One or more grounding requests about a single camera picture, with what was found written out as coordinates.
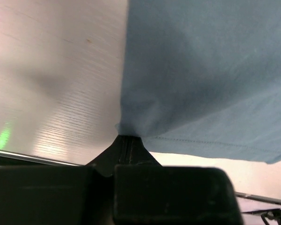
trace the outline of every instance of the table surface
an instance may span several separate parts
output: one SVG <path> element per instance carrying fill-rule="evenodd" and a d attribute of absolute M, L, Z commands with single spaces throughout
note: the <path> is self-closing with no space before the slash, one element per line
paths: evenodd
<path fill-rule="evenodd" d="M 126 0 L 0 1 L 0 149 L 85 164 L 117 135 Z M 274 165 L 152 153 L 216 166 L 236 191 L 281 199 Z"/>

